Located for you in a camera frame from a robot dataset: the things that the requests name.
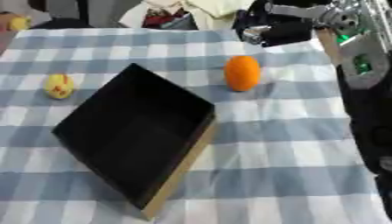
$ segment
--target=open box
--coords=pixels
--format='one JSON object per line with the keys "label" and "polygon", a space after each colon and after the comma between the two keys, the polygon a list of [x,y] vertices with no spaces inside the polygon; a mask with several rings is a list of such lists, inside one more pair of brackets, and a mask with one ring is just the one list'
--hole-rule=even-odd
{"label": "open box", "polygon": [[53,134],[147,219],[214,133],[214,105],[132,64]]}

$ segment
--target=orange fruit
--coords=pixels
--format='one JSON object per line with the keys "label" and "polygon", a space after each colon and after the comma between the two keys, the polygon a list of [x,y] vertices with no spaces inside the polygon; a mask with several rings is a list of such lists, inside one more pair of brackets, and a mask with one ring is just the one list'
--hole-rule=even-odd
{"label": "orange fruit", "polygon": [[247,91],[257,85],[261,68],[250,56],[234,56],[225,65],[225,79],[234,91]]}

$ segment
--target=tablecloth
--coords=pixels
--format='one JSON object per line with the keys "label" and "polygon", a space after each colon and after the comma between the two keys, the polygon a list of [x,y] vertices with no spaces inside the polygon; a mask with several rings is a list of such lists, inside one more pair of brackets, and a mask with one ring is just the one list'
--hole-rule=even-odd
{"label": "tablecloth", "polygon": [[[222,68],[254,56],[262,80],[230,91]],[[216,106],[218,129],[151,223],[389,223],[315,38],[261,48],[234,31],[22,31],[0,59],[0,222],[145,223],[60,146],[54,125],[130,63]],[[77,85],[46,97],[48,74]]]}

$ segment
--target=red spot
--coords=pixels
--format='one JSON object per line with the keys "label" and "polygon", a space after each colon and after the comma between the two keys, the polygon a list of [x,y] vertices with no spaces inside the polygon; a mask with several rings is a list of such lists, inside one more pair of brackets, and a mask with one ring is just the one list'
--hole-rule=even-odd
{"label": "red spot", "polygon": [[55,87],[52,89],[52,91],[53,91],[53,92],[59,92],[59,91],[61,91],[61,88],[60,88],[59,86],[55,86]]}
{"label": "red spot", "polygon": [[67,77],[65,74],[63,74],[63,78],[64,78],[64,83],[67,84],[67,82],[68,82],[68,77]]}

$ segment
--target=yellow ball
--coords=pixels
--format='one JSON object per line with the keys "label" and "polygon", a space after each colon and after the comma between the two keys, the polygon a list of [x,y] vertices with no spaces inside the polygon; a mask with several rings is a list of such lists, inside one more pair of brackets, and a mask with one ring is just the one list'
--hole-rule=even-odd
{"label": "yellow ball", "polygon": [[51,74],[45,82],[45,91],[55,99],[67,98],[74,91],[74,81],[66,74]]}
{"label": "yellow ball", "polygon": [[10,29],[12,31],[22,31],[30,28],[31,19],[29,17],[14,17],[10,21]]}

